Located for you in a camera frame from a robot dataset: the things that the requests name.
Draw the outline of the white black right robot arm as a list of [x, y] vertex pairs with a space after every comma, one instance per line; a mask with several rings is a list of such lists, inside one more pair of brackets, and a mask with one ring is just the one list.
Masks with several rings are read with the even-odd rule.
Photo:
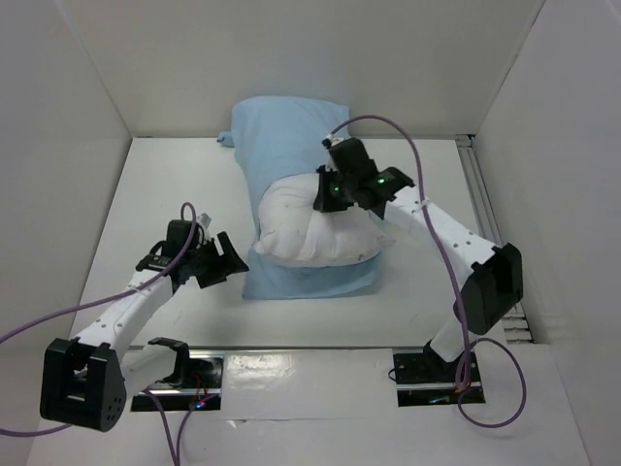
[[423, 368], [435, 381], [446, 380], [457, 359], [484, 336], [523, 297], [522, 255], [478, 236], [447, 214], [401, 170], [379, 170], [361, 140], [330, 136], [322, 142], [328, 161], [317, 170], [313, 207], [321, 213], [359, 207], [437, 251], [457, 291], [454, 316], [427, 344]]

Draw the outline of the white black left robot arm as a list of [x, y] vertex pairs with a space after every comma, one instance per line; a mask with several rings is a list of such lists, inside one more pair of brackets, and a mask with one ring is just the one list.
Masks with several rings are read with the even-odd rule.
[[170, 221], [165, 239], [138, 262], [111, 306], [72, 339], [57, 338], [47, 347], [41, 417], [107, 432], [127, 400], [152, 384], [187, 383], [192, 365], [185, 342], [155, 337], [134, 357], [126, 353], [182, 285], [195, 280], [206, 288], [247, 270], [226, 232], [210, 237], [200, 223]]

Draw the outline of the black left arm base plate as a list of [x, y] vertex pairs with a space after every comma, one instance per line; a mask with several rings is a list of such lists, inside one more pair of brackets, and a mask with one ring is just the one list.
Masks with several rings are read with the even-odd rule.
[[165, 412], [219, 411], [223, 364], [223, 353], [193, 351], [180, 383], [157, 382], [147, 390]]

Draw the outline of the light blue pillowcase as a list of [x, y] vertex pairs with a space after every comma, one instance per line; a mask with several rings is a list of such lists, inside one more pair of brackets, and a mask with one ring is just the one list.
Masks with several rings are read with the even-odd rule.
[[321, 142], [349, 108], [324, 100], [255, 96], [234, 105], [218, 136], [235, 151], [247, 185], [255, 238], [243, 296], [253, 300], [329, 298], [377, 282], [392, 243], [364, 210], [323, 214], [313, 207]]

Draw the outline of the white pillow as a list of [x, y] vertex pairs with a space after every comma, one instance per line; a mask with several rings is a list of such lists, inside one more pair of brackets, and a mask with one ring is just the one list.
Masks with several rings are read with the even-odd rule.
[[337, 267], [368, 261], [394, 244], [358, 207], [337, 213], [315, 211], [317, 189], [316, 174], [271, 184], [258, 206], [253, 249], [259, 256], [284, 267]]

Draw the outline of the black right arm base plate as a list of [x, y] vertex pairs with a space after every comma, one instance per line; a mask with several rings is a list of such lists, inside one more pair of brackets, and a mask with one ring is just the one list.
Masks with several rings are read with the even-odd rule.
[[427, 347], [396, 349], [387, 376], [396, 385], [398, 406], [457, 405], [461, 396], [455, 385], [458, 362], [445, 362]]

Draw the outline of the aluminium frame rail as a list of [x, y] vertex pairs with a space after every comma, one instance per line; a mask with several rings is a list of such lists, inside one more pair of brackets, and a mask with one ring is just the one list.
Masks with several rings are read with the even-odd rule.
[[[476, 159], [474, 137], [471, 135], [458, 135], [455, 142], [474, 207], [479, 234], [487, 240], [501, 245], [504, 241], [492, 209], [479, 163]], [[514, 306], [502, 318], [502, 326], [505, 330], [507, 342], [511, 345], [533, 344], [535, 342], [526, 314], [520, 303]]]

